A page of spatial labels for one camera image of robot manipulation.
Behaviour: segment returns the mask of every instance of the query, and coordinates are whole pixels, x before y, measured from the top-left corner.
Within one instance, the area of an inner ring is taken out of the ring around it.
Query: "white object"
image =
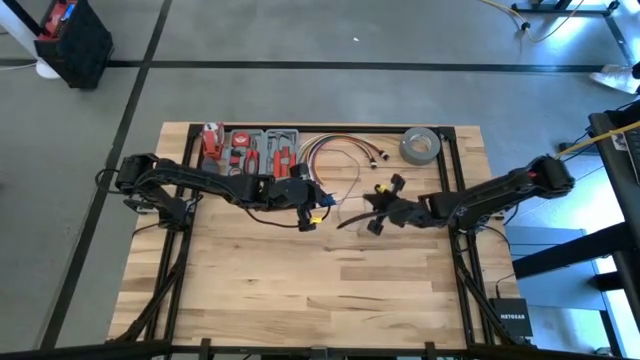
[[[620,65],[605,65],[599,73],[589,76],[593,81],[602,85],[635,94],[640,86],[640,79],[631,74],[631,68]]]
[[[36,46],[33,41],[36,40],[34,33],[11,11],[11,9],[0,1],[0,25],[13,36],[34,58],[36,58],[36,72],[45,79],[58,79],[60,75],[55,72],[44,60],[38,57]]]

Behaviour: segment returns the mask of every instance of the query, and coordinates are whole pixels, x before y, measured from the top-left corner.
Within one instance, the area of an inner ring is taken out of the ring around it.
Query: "black metal frame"
[[[511,8],[520,13],[537,13],[537,14],[570,14],[577,7],[577,4],[572,4],[575,0],[557,0],[555,2],[545,3],[544,0],[538,0],[536,3],[521,2],[513,3]],[[576,15],[611,15],[611,11],[620,6],[620,1],[614,0],[609,5],[582,5],[576,11]]]
[[[227,124],[227,130],[246,129],[246,128],[277,128],[273,125],[233,125]],[[325,132],[326,126],[322,125],[303,125],[296,127],[299,131],[306,132]],[[404,133],[408,127],[358,127],[358,126],[331,126],[332,132],[357,132],[357,133]],[[189,126],[187,134],[187,142],[185,144],[184,154],[182,158],[183,165],[190,165],[195,142],[200,134],[201,126],[192,124]],[[462,175],[462,164],[458,151],[455,128],[453,127],[437,127],[432,128],[436,131],[443,142],[449,143],[451,152],[452,166],[455,175],[457,190],[464,190],[464,177]],[[198,165],[202,161],[202,154],[199,152]],[[443,191],[449,191],[449,178],[447,175],[447,165],[444,152],[441,151],[437,157],[438,170],[440,174],[440,182]],[[184,194],[184,188],[176,189],[176,196]],[[192,190],[191,196],[198,197],[198,191]],[[164,248],[158,267],[158,276],[155,284],[154,296],[149,301],[140,316],[132,323],[130,328],[121,336],[114,340],[109,340],[105,344],[68,347],[68,348],[43,348],[35,351],[24,351],[0,354],[0,360],[22,360],[22,359],[142,359],[152,356],[164,355],[166,359],[170,359],[174,353],[190,353],[199,354],[199,359],[209,360],[215,354],[255,354],[255,355],[286,355],[286,356],[302,356],[313,360],[325,360],[331,357],[395,357],[395,356],[419,356],[424,360],[436,360],[438,357],[462,357],[475,359],[600,359],[599,356],[575,354],[567,352],[556,352],[547,350],[537,350],[527,345],[514,346],[509,343],[508,337],[505,338],[506,331],[500,324],[493,308],[489,305],[484,292],[484,284],[482,280],[482,271],[478,258],[478,252],[475,235],[466,235],[469,251],[469,263],[472,273],[466,269],[464,259],[455,249],[454,242],[458,239],[459,234],[453,227],[449,229],[449,240],[452,246],[452,260],[456,272],[456,284],[458,289],[458,298],[460,304],[460,313],[462,317],[463,332],[467,349],[455,350],[439,350],[435,348],[434,343],[426,342],[424,348],[421,349],[348,349],[348,348],[326,348],[326,347],[230,347],[230,346],[212,346],[210,339],[202,339],[200,346],[174,346],[172,345],[173,335],[175,332],[176,320],[178,316],[178,304],[184,281],[184,274],[187,264],[187,256],[189,246],[191,244],[191,234],[193,230],[193,220],[197,210],[197,203],[193,205],[193,211],[190,214],[190,224],[183,232],[177,259],[172,267],[170,267],[171,252],[176,241],[177,233],[168,230]],[[67,274],[67,276],[77,276],[78,274]],[[156,328],[159,316],[160,304],[164,301],[166,294],[173,288],[169,299],[169,308],[167,312],[167,322],[164,329],[162,339],[156,340]],[[482,319],[482,330],[485,344],[478,344],[474,339],[473,323],[471,319],[471,310],[469,307],[469,299],[467,290],[478,302]],[[69,297],[68,299],[59,298],[58,301],[70,301],[71,294],[64,293],[60,297]],[[143,341],[137,341],[146,328]],[[493,331],[496,331],[502,340],[503,345],[494,345]]]

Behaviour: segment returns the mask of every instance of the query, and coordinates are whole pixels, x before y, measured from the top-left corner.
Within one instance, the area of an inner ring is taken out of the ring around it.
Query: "yellow cable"
[[[523,24],[524,23],[528,23],[528,21],[522,15],[520,15],[517,11],[513,10],[510,7],[507,7],[507,6],[502,5],[502,4],[495,3],[495,2],[493,2],[491,0],[480,0],[480,1],[482,1],[483,3],[485,3],[487,5],[491,5],[493,7],[496,7],[498,9],[500,9],[500,10],[506,11],[507,13],[509,13],[509,14],[517,17],[518,19],[520,19],[520,21],[522,21]],[[539,39],[534,38],[531,35],[531,32],[529,31],[529,29],[525,29],[525,32],[527,33],[527,36],[529,36],[529,40],[531,40],[531,42],[534,42],[534,43],[539,43],[539,42],[542,42],[542,41],[546,40],[551,35],[555,34],[556,31],[558,31],[567,21],[569,21],[569,19],[571,19],[573,17],[573,15],[576,14],[576,11],[578,11],[578,9],[580,9],[580,6],[582,6],[582,3],[584,3],[584,0],[580,0],[578,5],[576,6],[576,8],[573,9],[573,11],[569,14],[569,16],[567,16],[567,18],[564,19],[564,21],[561,22],[560,25],[558,25],[555,29],[553,29],[553,31],[551,31],[550,33],[548,33],[547,35],[545,35],[545,36],[543,36],[543,37],[541,37]]]
[[[598,136],[593,137],[593,138],[591,138],[589,140],[585,140],[585,141],[583,141],[583,142],[581,142],[579,144],[573,145],[573,146],[571,146],[569,148],[566,148],[566,149],[560,151],[559,153],[556,154],[556,159],[560,159],[564,155],[567,155],[568,153],[576,151],[578,149],[582,149],[583,147],[585,147],[587,145],[591,145],[591,144],[595,143],[596,141],[600,141],[600,140],[609,138],[609,137],[611,137],[613,135],[620,134],[620,133],[623,133],[625,131],[629,131],[629,130],[635,129],[637,127],[640,127],[640,121],[636,121],[631,125],[627,125],[627,126],[621,127],[619,129],[616,129],[616,130],[611,130],[606,134],[598,135]]]

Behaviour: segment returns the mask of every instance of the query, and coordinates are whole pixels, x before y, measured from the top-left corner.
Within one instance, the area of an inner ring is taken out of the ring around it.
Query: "tape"
[[[421,141],[427,145],[427,151],[417,151],[411,147],[413,141]],[[411,165],[427,165],[438,156],[440,152],[440,138],[436,133],[427,128],[411,128],[402,136],[400,142],[400,155],[404,161]]]

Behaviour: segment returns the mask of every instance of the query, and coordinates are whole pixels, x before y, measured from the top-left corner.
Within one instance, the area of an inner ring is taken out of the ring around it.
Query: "desk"
[[[595,135],[615,129],[607,114],[591,114],[589,122]],[[640,185],[631,167],[629,155],[617,151],[611,140],[597,143],[611,185],[625,221],[583,236],[563,245],[514,261],[517,278],[611,254],[617,272],[596,276],[601,290],[624,288],[636,325],[640,328]]]
[[[303,129],[309,124],[253,126]],[[339,126],[344,124],[327,124],[326,131]],[[404,130],[400,128],[407,126],[372,134],[371,129],[380,126],[359,125],[363,132],[359,135],[378,144],[391,159],[381,161],[375,170],[362,166],[350,197],[373,191],[377,183],[388,184],[394,173],[407,181],[404,197],[441,191],[436,162],[415,167],[401,159],[398,144]],[[188,131],[188,123],[165,123],[156,154],[180,162]],[[455,133],[467,186],[490,179],[480,128],[455,127]],[[311,136],[301,132],[303,141]],[[327,147],[346,150],[361,165],[368,164],[350,143]],[[455,188],[451,153],[447,146],[443,148],[450,186]],[[191,166],[196,164],[198,150],[199,140]],[[324,190],[335,192],[337,199],[345,195],[356,175],[352,160],[336,152],[319,156],[318,171],[325,180]],[[348,200],[340,215],[346,219],[365,211],[364,206],[361,199]],[[122,211],[128,211],[124,205]],[[280,223],[296,221],[291,212],[256,216]],[[141,216],[137,227],[154,222],[156,216]],[[199,345],[202,338],[210,338],[214,346],[235,347],[420,349],[425,342],[435,342],[438,349],[466,348],[446,229],[401,229],[386,223],[382,236],[376,237],[364,226],[358,230],[352,225],[352,232],[336,230],[338,223],[334,208],[312,232],[269,227],[252,222],[223,199],[205,194],[197,206],[173,344]],[[496,220],[491,225],[504,231]],[[165,231],[158,228],[133,239],[109,337],[123,333],[151,298],[164,241]],[[489,231],[477,236],[477,247],[490,297],[495,281],[513,273],[509,250],[501,237]],[[504,297],[518,295],[513,278],[502,281],[500,290]],[[478,308],[472,298],[469,303],[473,332],[476,341],[482,342]],[[163,336],[159,329],[166,318],[165,304],[156,338]]]

